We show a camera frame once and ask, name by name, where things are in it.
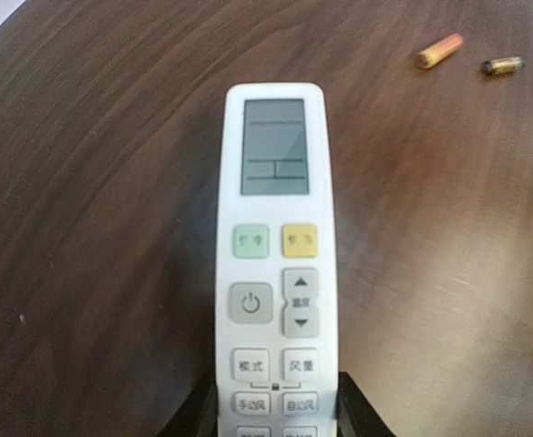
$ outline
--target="wood grain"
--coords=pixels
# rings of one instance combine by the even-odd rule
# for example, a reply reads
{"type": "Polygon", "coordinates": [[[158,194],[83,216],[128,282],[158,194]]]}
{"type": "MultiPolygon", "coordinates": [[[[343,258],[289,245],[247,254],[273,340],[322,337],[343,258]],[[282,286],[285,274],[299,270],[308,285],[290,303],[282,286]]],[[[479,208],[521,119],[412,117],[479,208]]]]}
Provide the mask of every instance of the wood grain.
{"type": "Polygon", "coordinates": [[[0,28],[0,436],[152,436],[211,366],[223,102],[255,81],[326,95],[342,370],[397,435],[533,436],[525,0],[28,0],[0,28]],[[478,73],[502,56],[526,69],[478,73]]]}

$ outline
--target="orange battery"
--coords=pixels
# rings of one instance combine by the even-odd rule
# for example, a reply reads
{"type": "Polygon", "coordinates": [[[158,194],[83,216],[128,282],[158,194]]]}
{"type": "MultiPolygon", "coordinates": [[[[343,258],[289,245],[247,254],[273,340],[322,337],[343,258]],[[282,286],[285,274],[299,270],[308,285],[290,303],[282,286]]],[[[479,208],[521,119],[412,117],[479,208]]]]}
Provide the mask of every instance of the orange battery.
{"type": "Polygon", "coordinates": [[[420,68],[432,68],[443,59],[446,59],[465,43],[460,34],[452,34],[442,41],[418,53],[416,63],[420,68]]]}

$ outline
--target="remote control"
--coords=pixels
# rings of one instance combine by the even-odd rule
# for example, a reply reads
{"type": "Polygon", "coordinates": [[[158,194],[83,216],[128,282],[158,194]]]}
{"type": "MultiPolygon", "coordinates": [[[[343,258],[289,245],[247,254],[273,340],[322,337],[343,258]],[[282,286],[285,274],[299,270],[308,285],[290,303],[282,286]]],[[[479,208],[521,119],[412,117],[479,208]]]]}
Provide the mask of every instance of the remote control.
{"type": "Polygon", "coordinates": [[[335,228],[318,86],[228,92],[217,230],[219,436],[335,437],[335,228]]]}

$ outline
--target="black object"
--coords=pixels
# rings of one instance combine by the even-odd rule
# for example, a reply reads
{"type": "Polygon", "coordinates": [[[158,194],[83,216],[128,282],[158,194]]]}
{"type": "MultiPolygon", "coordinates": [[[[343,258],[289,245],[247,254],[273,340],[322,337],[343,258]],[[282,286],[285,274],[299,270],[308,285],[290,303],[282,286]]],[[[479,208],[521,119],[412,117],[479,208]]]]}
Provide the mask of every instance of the black object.
{"type": "MultiPolygon", "coordinates": [[[[157,437],[217,437],[218,391],[206,375],[157,437]]],[[[339,373],[339,437],[395,437],[348,373],[339,373]]]]}

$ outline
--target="yellow button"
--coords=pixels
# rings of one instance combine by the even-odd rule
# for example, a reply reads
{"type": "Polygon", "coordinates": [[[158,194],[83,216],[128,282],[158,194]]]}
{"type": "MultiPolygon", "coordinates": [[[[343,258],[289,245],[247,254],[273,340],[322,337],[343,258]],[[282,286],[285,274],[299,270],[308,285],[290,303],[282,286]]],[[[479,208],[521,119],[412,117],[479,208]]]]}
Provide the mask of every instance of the yellow button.
{"type": "Polygon", "coordinates": [[[314,225],[285,225],[282,240],[286,258],[316,258],[318,255],[317,227],[314,225]]]}

